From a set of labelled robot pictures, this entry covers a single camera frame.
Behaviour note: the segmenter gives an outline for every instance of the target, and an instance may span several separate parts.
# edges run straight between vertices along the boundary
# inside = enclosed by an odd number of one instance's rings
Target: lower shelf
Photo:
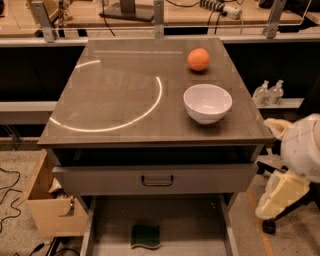
[[[98,197],[91,209],[94,221],[89,221],[81,255],[237,255],[236,248],[228,250],[228,222],[216,196]],[[131,248],[137,224],[160,226],[159,248]]]

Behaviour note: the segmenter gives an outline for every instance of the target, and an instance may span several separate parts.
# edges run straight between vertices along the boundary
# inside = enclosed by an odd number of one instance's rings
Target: concrete floor
[[[0,168],[21,176],[19,182],[12,188],[23,190],[25,182],[40,155],[33,142],[14,151],[10,141],[0,147]],[[260,160],[281,166],[277,156],[261,156]],[[12,185],[17,178],[16,173],[0,172],[0,189]],[[320,212],[314,203],[301,207],[277,222],[277,233],[268,235],[261,230],[261,220],[255,217],[254,210],[264,192],[268,175],[256,175],[247,192],[240,193],[230,212],[230,219],[236,238],[240,256],[282,256],[320,255]],[[2,200],[6,189],[0,190]],[[20,196],[19,192],[11,191],[1,201],[0,218],[16,215],[17,210],[10,204]],[[43,240],[36,229],[27,202],[19,207],[21,215],[6,219],[0,232],[0,256],[30,255],[32,250]],[[60,246],[80,251],[81,238],[73,238],[69,243]],[[33,255],[45,255],[49,246],[45,246]],[[68,251],[65,254],[76,255]]]

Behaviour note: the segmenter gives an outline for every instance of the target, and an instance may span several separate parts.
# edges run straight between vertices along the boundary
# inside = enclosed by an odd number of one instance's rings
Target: black cable
[[[174,5],[174,6],[177,6],[177,7],[186,7],[186,8],[196,6],[197,4],[200,3],[200,2],[196,2],[195,4],[192,4],[192,5],[180,5],[180,4],[175,4],[175,3],[173,3],[173,2],[171,2],[171,1],[169,1],[169,0],[166,0],[166,1],[167,1],[169,4],[172,4],[172,5]]]
[[[29,254],[29,256],[31,256],[35,252],[40,251],[44,247],[44,245],[45,245],[44,243],[39,244],[36,248],[33,249],[33,251]]]
[[[72,251],[75,254],[80,255],[80,253],[78,253],[76,250],[73,250],[73,249],[70,249],[70,248],[63,248],[60,251],[57,251],[54,255],[57,255],[58,253],[65,252],[65,251]]]
[[[7,189],[7,191],[4,193],[4,196],[1,198],[1,201],[0,201],[0,205],[1,205],[2,202],[4,201],[5,197],[7,196],[7,194],[8,194],[9,192],[12,192],[12,191],[13,191],[13,192],[22,193],[22,191],[16,190],[16,189],[13,189],[13,188],[12,188],[14,185],[16,185],[16,184],[19,182],[19,179],[20,179],[20,173],[19,173],[19,172],[15,172],[15,171],[9,172],[9,171],[6,171],[6,170],[4,170],[4,169],[2,169],[2,168],[0,168],[0,171],[5,172],[5,173],[16,173],[16,174],[18,174],[17,180],[16,180],[12,185],[7,186],[7,187],[0,188],[0,190]],[[12,201],[11,204],[10,204],[10,207],[11,207],[12,209],[18,211],[19,213],[18,213],[17,215],[13,215],[13,216],[7,216],[7,217],[5,217],[5,218],[3,218],[3,219],[0,220],[0,233],[2,232],[2,223],[3,223],[5,220],[10,219],[10,218],[17,218],[17,217],[20,216],[21,210],[13,206],[13,204],[14,204],[16,201],[18,201],[18,199],[19,199],[19,197],[16,198],[14,201]]]
[[[242,5],[244,3],[244,0],[242,0],[241,2],[239,0],[224,0],[224,1],[220,1],[223,3],[232,3],[232,2],[237,2],[238,5]]]
[[[210,20],[211,20],[212,14],[213,14],[214,12],[215,12],[215,11],[212,11],[212,12],[210,13],[210,16],[209,16],[209,19],[208,19],[208,26],[210,25]]]
[[[108,24],[108,22],[107,22],[107,20],[106,20],[105,13],[104,13],[104,6],[105,6],[105,5],[104,5],[104,0],[101,0],[101,2],[102,2],[102,16],[103,16],[104,24],[106,24],[106,26],[107,26],[108,29],[110,30],[111,34],[112,34],[113,36],[116,36],[116,35],[113,33],[112,29],[110,28],[110,26],[109,26],[109,24]]]
[[[217,28],[218,28],[218,25],[219,25],[219,20],[220,20],[220,17],[221,16],[226,16],[227,13],[226,12],[221,12],[218,16],[218,19],[217,19],[217,22],[216,22],[216,28],[214,29],[214,34],[217,34]]]

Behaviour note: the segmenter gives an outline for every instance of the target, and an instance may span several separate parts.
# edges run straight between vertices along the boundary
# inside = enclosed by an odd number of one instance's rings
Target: cardboard box
[[[27,200],[41,237],[83,236],[88,220],[87,209],[77,199],[72,207],[71,198],[56,199],[55,194],[48,192],[53,167],[46,151],[41,151],[18,204]]]

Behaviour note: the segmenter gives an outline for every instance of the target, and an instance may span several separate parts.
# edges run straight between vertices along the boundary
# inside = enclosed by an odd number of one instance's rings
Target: green sponge
[[[160,226],[150,227],[135,225],[132,227],[131,248],[143,247],[157,249],[160,247]]]

